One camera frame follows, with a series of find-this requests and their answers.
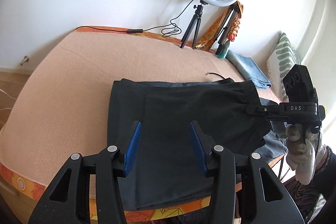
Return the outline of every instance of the black tripod leg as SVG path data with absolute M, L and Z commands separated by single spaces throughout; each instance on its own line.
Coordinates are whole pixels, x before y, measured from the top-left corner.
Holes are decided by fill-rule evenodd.
M 183 37 L 182 37 L 182 40 L 181 40 L 181 46 L 180 48 L 184 48 L 188 38 L 190 37 L 190 34 L 191 34 L 191 31 L 193 30 L 195 24 L 196 24 L 196 21 L 198 19 L 198 16 L 197 15 L 193 15 L 193 18 L 191 19 L 188 27 L 187 27 L 187 30 L 185 31 Z
M 201 17 L 199 17 L 197 19 L 197 24 L 196 24 L 195 34 L 194 34 L 194 40 L 193 40 L 193 49 L 194 50 L 196 50 L 197 36 L 198 36 L 198 31 L 200 30 L 200 25 L 201 25 Z

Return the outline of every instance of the tripod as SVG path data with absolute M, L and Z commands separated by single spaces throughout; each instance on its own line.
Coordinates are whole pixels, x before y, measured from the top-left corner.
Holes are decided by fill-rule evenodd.
M 201 4 L 199 4 L 197 6 L 194 5 L 194 9 L 196 9 L 196 11 L 195 11 L 195 14 L 193 15 L 193 18 L 191 19 L 188 27 L 187 27 L 187 30 L 185 31 L 185 33 L 182 37 L 180 48 L 184 48 L 188 38 L 190 37 L 191 31 L 193 30 L 193 28 L 196 24 L 194 40 L 193 40 L 193 49 L 196 49 L 197 36 L 198 36 L 198 31 L 200 29 L 201 18 L 202 18 L 202 14 L 203 14 L 203 5 L 207 4 L 202 0 L 199 0 L 199 1 L 201 2 Z

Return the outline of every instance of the bed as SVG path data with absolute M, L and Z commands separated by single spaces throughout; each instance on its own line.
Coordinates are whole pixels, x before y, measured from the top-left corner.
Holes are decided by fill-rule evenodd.
M 80 27 L 61 41 L 33 72 L 0 132 L 0 174 L 17 195 L 5 200 L 26 213 L 26 223 L 37 200 L 69 155 L 100 152 L 106 146 L 108 106 L 114 80 L 201 82 L 220 80 L 214 72 L 243 81 L 237 69 L 213 52 L 193 50 L 180 40 L 126 29 Z M 271 89 L 262 98 L 280 100 Z M 273 166 L 279 159 L 269 164 Z M 94 180 L 90 185 L 90 218 L 97 220 Z M 170 208 L 125 211 L 128 222 L 156 220 L 195 211 L 210 197 Z

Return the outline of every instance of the black skirt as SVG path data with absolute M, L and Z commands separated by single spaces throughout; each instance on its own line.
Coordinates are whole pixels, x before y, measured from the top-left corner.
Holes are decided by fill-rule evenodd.
M 142 123 L 142 139 L 133 170 L 119 179 L 125 210 L 170 207 L 211 194 L 212 178 L 198 171 L 189 139 L 189 123 L 233 153 L 249 155 L 265 144 L 265 117 L 248 115 L 260 105 L 251 81 L 216 84 L 115 81 L 108 117 L 108 146 Z

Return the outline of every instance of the black fabric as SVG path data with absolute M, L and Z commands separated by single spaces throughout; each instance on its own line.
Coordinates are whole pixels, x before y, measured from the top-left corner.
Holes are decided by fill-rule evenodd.
M 316 189 L 328 200 L 336 187 L 336 155 L 327 147 L 328 155 L 324 165 L 315 173 L 312 181 Z
M 276 102 L 264 98 L 260 98 L 260 102 L 265 106 L 277 105 Z M 264 136 L 265 145 L 256 149 L 256 152 L 268 163 L 288 152 L 285 139 L 283 138 L 286 138 L 285 123 L 271 121 L 271 125 L 272 130 Z
M 141 85 L 146 86 L 158 86 L 163 88 L 177 88 L 182 86 L 193 86 L 193 85 L 222 85 L 228 83 L 234 83 L 231 78 L 224 78 L 215 82 L 190 82 L 190 83 L 170 83 L 170 82 L 137 82 Z
M 328 194 L 328 199 L 317 216 L 310 222 L 311 224 L 334 224 L 336 222 L 336 187 Z
M 264 144 L 270 126 L 264 117 L 247 115 L 247 104 L 260 104 L 251 81 L 173 88 L 115 81 L 108 145 L 128 131 L 134 120 L 142 122 L 136 164 L 127 178 L 119 179 L 124 209 L 162 208 L 167 202 L 181 204 L 209 196 L 212 178 L 198 171 L 189 123 L 197 120 L 216 143 L 248 155 Z

